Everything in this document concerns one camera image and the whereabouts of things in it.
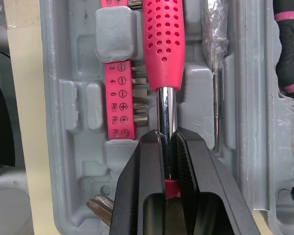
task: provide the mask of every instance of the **gray plastic tool case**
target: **gray plastic tool case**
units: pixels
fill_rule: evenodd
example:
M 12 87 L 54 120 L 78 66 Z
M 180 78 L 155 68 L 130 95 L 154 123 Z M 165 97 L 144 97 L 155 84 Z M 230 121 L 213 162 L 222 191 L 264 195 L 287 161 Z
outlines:
M 96 51 L 103 43 L 96 32 L 106 27 L 126 48 L 124 54 L 115 52 L 118 59 L 142 65 L 142 13 L 124 15 L 122 30 L 111 30 L 117 23 L 113 18 L 98 22 L 101 18 L 95 16 L 99 0 L 40 4 L 55 224 L 64 235 L 108 234 L 85 203 L 99 193 L 114 198 L 118 176 L 139 137 L 156 128 L 156 101 L 149 91 L 143 101 L 148 124 L 137 128 L 137 140 L 108 140 L 104 66 L 96 52 L 104 56 L 101 50 L 113 51 Z M 186 62 L 177 95 L 178 124 L 198 132 L 212 148 L 213 86 L 201 47 L 201 4 L 184 0 Z M 229 0 L 228 39 L 220 160 L 251 211 L 262 211 L 275 234 L 294 235 L 294 101 L 278 89 L 274 68 L 281 45 L 272 0 Z

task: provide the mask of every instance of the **screwdriver bit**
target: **screwdriver bit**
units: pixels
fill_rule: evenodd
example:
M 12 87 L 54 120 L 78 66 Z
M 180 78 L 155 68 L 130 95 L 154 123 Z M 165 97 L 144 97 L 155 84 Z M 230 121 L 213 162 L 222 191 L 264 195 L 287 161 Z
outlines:
M 134 99 L 145 99 L 147 98 L 147 89 L 133 89 Z
M 106 225 L 111 225 L 114 202 L 110 198 L 99 194 L 93 199 L 89 199 L 86 202 L 86 206 L 93 213 L 95 213 Z
M 145 109 L 148 107 L 148 105 L 143 104 L 143 103 L 134 103 L 133 107 L 135 110 L 141 110 L 141 109 Z
M 135 123 L 142 123 L 148 120 L 146 114 L 134 114 L 134 122 Z
M 143 2 L 142 0 L 128 0 L 127 5 L 132 9 L 140 9 L 143 7 Z
M 145 72 L 146 66 L 145 65 L 134 66 L 134 67 L 132 67 L 132 71 L 133 72 Z
M 144 85 L 147 83 L 146 77 L 132 78 L 133 85 Z

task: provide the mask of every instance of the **screwdriver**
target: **screwdriver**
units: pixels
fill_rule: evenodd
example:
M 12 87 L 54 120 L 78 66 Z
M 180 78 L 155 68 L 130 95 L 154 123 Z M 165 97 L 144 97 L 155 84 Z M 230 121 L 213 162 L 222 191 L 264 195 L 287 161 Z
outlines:
M 180 90 L 185 61 L 182 0 L 145 0 L 144 55 L 150 88 L 157 92 L 158 132 L 164 149 L 165 178 L 177 177 L 171 136 L 177 130 L 175 91 Z
M 227 0 L 203 0 L 203 52 L 213 75 L 215 147 L 220 145 L 220 100 L 222 96 L 223 58 L 227 53 Z

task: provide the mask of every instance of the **plastic wrap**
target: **plastic wrap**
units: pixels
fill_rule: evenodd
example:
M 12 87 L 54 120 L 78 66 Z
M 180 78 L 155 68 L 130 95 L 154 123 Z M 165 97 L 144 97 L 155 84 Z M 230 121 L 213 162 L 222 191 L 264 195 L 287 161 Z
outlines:
M 202 48 L 210 69 L 221 68 L 227 54 L 228 0 L 203 0 Z

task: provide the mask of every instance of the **thin screwdriver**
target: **thin screwdriver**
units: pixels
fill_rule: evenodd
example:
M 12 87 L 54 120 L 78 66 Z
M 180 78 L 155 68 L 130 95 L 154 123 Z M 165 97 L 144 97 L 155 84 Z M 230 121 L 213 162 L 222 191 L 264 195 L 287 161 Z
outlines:
M 220 147 L 220 100 L 222 95 L 223 58 L 227 53 L 228 0 L 203 0 L 203 52 L 213 75 L 215 151 Z

